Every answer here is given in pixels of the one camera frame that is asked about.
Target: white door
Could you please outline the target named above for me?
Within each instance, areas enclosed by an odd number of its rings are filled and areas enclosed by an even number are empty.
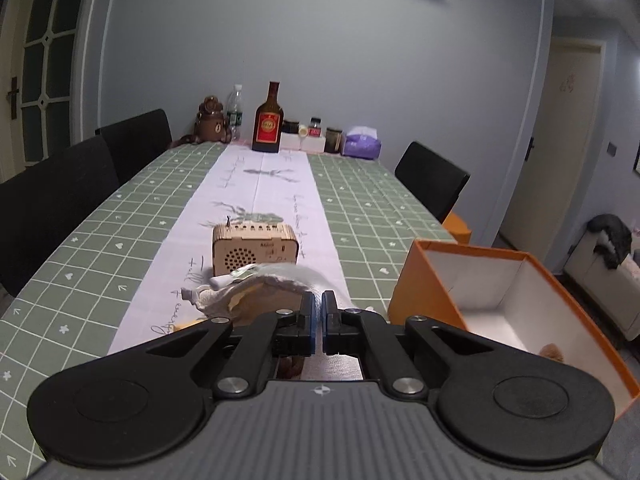
[[[81,1],[7,0],[0,36],[0,57],[11,60],[0,69],[7,93],[0,114],[3,180],[70,145],[71,69]]]
[[[544,260],[580,177],[600,89],[599,46],[552,40],[534,147],[500,233]]]

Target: black chair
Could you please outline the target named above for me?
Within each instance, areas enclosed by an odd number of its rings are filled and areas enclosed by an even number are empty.
[[[12,296],[118,189],[101,137],[57,153],[0,184],[0,283]]]
[[[412,142],[396,166],[396,177],[443,223],[469,174],[420,142]]]
[[[109,147],[120,185],[164,153],[172,141],[169,121],[160,108],[103,126],[95,134]]]

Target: open cardboard box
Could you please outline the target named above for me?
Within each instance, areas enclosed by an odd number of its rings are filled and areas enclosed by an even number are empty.
[[[609,389],[616,416],[640,395],[618,352],[530,254],[414,240],[388,316],[404,324],[415,314],[535,354],[555,343],[566,364]]]

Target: green checkered tablecloth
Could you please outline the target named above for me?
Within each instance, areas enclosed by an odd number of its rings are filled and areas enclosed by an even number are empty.
[[[151,261],[222,144],[164,153],[60,245],[0,320],[0,476],[24,478],[44,458],[26,404],[54,373],[107,354]],[[415,237],[452,240],[377,162],[308,160],[353,303],[386,315]]]

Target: white box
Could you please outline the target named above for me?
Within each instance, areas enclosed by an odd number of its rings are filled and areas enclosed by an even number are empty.
[[[300,142],[300,149],[307,153],[324,153],[324,144],[326,138],[324,137],[302,137]]]
[[[284,150],[299,150],[301,139],[302,137],[298,134],[286,134],[283,132],[280,137],[280,147]]]

